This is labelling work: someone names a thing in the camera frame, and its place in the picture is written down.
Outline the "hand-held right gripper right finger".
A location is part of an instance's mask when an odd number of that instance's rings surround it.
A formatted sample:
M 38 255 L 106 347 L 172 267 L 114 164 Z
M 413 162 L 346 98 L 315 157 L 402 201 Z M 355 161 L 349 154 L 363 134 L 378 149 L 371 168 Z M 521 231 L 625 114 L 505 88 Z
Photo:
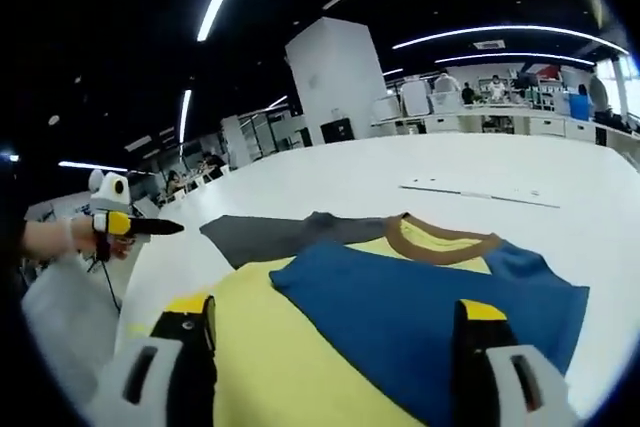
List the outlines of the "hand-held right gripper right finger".
M 518 342 L 506 315 L 456 302 L 452 336 L 455 426 L 578 426 L 563 375 L 534 346 Z

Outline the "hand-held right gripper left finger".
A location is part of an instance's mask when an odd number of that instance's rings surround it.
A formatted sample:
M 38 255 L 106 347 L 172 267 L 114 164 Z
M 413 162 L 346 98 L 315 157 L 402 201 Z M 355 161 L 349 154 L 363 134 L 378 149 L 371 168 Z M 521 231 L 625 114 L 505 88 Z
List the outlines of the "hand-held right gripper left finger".
M 91 426 L 212 426 L 217 370 L 215 300 L 196 296 L 165 310 L 98 378 Z

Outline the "person's left hand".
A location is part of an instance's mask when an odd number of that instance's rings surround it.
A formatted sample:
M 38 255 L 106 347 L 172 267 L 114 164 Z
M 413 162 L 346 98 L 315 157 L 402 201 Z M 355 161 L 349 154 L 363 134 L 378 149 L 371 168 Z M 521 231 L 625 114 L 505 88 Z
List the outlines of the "person's left hand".
M 73 249 L 83 253 L 94 253 L 103 260 L 112 256 L 125 259 L 135 243 L 133 238 L 96 232 L 93 228 L 93 218 L 90 216 L 78 216 L 66 219 L 65 222 Z

